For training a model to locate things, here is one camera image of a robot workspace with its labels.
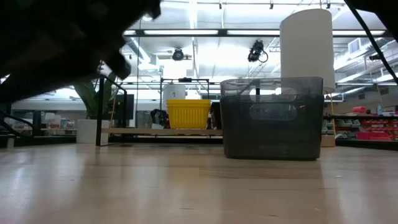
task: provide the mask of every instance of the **wooden floor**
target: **wooden floor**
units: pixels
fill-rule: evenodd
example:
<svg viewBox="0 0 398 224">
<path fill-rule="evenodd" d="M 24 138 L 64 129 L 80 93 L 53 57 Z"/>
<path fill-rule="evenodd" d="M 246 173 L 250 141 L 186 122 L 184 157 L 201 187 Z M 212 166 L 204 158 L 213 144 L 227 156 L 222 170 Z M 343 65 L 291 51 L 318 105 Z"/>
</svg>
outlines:
<svg viewBox="0 0 398 224">
<path fill-rule="evenodd" d="M 220 146 L 0 151 L 0 223 L 397 223 L 398 152 L 226 159 Z"/>
</svg>

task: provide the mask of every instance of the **white pot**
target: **white pot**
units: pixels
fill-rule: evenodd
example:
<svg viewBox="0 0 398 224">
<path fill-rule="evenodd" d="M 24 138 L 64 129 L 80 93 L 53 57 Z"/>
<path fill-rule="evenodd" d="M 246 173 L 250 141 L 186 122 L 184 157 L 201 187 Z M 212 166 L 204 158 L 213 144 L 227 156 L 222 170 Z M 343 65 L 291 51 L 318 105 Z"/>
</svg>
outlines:
<svg viewBox="0 0 398 224">
<path fill-rule="evenodd" d="M 108 128 L 109 121 L 102 121 L 102 128 Z M 95 144 L 97 120 L 80 119 L 77 121 L 76 142 L 78 144 Z M 109 133 L 101 133 L 101 143 L 108 143 Z"/>
</svg>

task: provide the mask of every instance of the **potted plant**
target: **potted plant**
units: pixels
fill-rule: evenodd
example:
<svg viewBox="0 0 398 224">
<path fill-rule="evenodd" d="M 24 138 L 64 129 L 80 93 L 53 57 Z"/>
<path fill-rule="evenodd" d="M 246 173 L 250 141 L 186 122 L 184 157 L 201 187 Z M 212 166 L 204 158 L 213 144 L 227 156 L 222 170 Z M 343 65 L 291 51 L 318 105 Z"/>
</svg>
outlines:
<svg viewBox="0 0 398 224">
<path fill-rule="evenodd" d="M 108 78 L 115 81 L 116 75 L 111 72 Z M 96 128 L 97 128 L 97 117 L 98 117 L 98 100 L 100 98 L 99 93 L 95 91 L 95 86 L 93 82 L 81 82 L 73 85 L 75 91 L 80 96 L 81 100 L 84 102 L 87 111 L 88 119 L 79 119 L 77 121 L 77 143 L 90 143 L 94 144 L 96 139 Z M 108 80 L 104 83 L 104 98 L 103 98 L 103 115 L 108 112 L 109 100 L 112 95 L 112 83 Z M 109 121 L 102 120 L 102 128 L 108 128 Z M 108 133 L 101 134 L 101 142 L 108 142 Z"/>
</svg>

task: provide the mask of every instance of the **yellow basket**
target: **yellow basket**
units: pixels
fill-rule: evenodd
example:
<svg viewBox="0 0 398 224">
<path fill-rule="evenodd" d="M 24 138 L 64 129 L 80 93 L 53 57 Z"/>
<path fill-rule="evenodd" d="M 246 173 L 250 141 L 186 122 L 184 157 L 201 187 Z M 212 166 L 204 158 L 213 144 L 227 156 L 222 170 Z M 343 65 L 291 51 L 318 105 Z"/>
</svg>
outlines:
<svg viewBox="0 0 398 224">
<path fill-rule="evenodd" d="M 210 100 L 167 100 L 170 127 L 205 129 Z"/>
</svg>

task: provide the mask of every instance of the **gray plastic bin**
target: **gray plastic bin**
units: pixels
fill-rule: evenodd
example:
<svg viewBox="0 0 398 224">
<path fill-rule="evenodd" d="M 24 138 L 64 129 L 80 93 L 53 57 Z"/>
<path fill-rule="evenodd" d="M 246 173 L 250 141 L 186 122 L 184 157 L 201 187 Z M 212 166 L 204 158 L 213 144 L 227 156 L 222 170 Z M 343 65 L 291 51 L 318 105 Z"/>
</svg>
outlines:
<svg viewBox="0 0 398 224">
<path fill-rule="evenodd" d="M 319 158 L 322 86 L 323 79 L 318 77 L 223 81 L 220 102 L 225 156 Z"/>
</svg>

